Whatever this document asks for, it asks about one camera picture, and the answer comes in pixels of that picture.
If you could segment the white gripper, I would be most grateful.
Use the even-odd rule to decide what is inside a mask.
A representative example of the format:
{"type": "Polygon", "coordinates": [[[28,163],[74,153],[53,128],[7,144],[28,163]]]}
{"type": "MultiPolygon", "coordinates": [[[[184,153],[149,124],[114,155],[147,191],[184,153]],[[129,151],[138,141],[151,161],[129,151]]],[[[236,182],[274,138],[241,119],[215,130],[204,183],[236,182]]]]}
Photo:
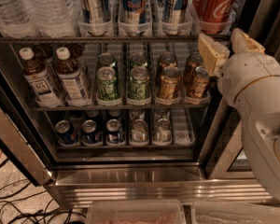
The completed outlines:
{"type": "Polygon", "coordinates": [[[198,51],[203,66],[211,77],[218,77],[217,87],[228,105],[235,106],[239,93],[253,82],[266,77],[280,77],[280,64],[264,54],[265,48],[239,28],[231,33],[235,53],[211,36],[199,34],[198,51]]]}

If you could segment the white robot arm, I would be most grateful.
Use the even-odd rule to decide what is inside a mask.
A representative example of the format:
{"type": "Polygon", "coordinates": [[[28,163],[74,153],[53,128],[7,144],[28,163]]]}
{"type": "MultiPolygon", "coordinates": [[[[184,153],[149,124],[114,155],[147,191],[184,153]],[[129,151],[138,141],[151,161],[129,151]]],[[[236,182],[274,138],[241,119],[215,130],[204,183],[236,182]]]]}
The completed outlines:
{"type": "Polygon", "coordinates": [[[242,144],[259,183],[280,201],[280,64],[242,30],[231,47],[204,33],[198,36],[203,66],[242,120],[242,144]]]}

